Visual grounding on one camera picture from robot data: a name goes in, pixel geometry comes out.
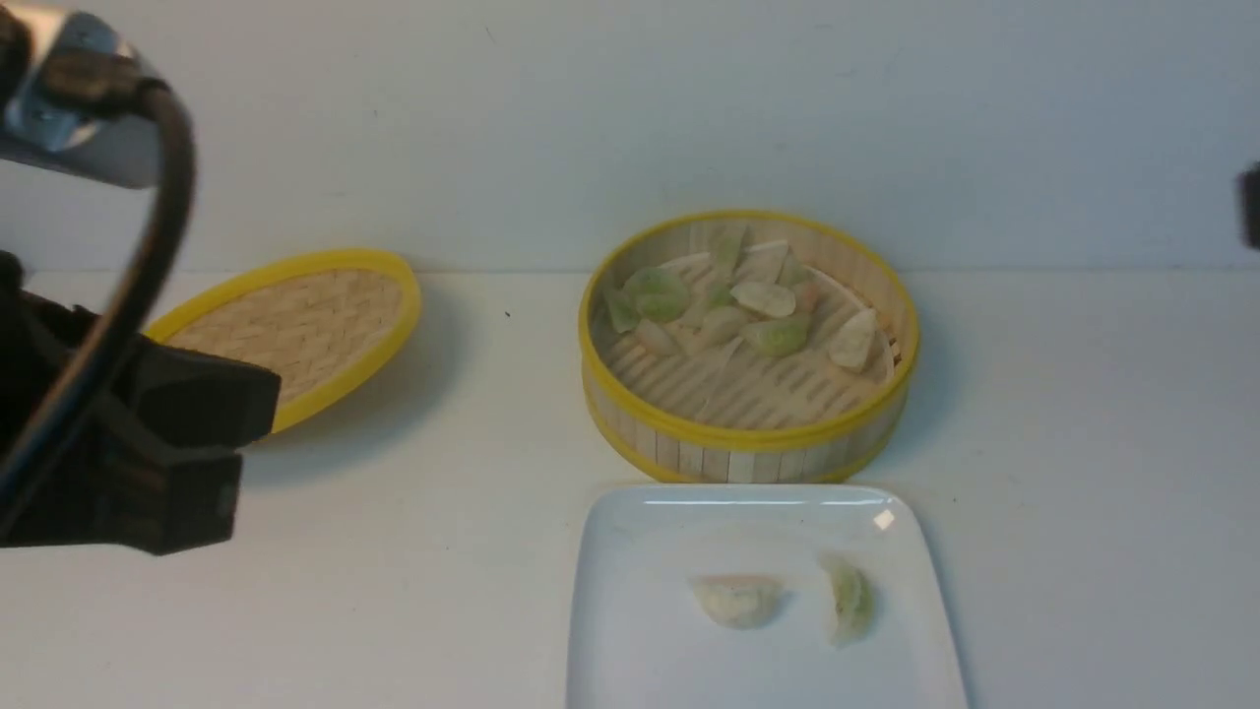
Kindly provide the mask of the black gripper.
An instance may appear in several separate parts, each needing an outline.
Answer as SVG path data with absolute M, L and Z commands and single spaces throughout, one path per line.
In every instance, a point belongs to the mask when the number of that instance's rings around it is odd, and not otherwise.
M 229 542 L 239 450 L 268 434 L 281 378 L 134 335 L 118 375 L 29 494 L 3 502 L 3 545 L 122 545 L 152 555 Z

